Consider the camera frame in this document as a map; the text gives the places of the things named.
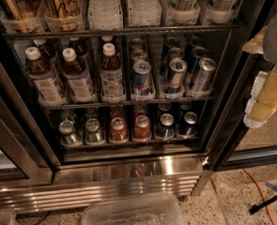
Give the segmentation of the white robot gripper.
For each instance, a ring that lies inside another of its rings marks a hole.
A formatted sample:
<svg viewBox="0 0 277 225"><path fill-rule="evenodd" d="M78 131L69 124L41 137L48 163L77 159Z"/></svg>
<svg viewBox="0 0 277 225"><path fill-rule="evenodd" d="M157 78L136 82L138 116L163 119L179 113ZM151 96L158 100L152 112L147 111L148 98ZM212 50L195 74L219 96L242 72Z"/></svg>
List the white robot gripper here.
<svg viewBox="0 0 277 225"><path fill-rule="evenodd" d="M250 54L262 54L277 64L277 13L242 50ZM260 71L254 80L251 98L248 100L243 122L248 128L260 128L277 111L277 66L270 72Z"/></svg>

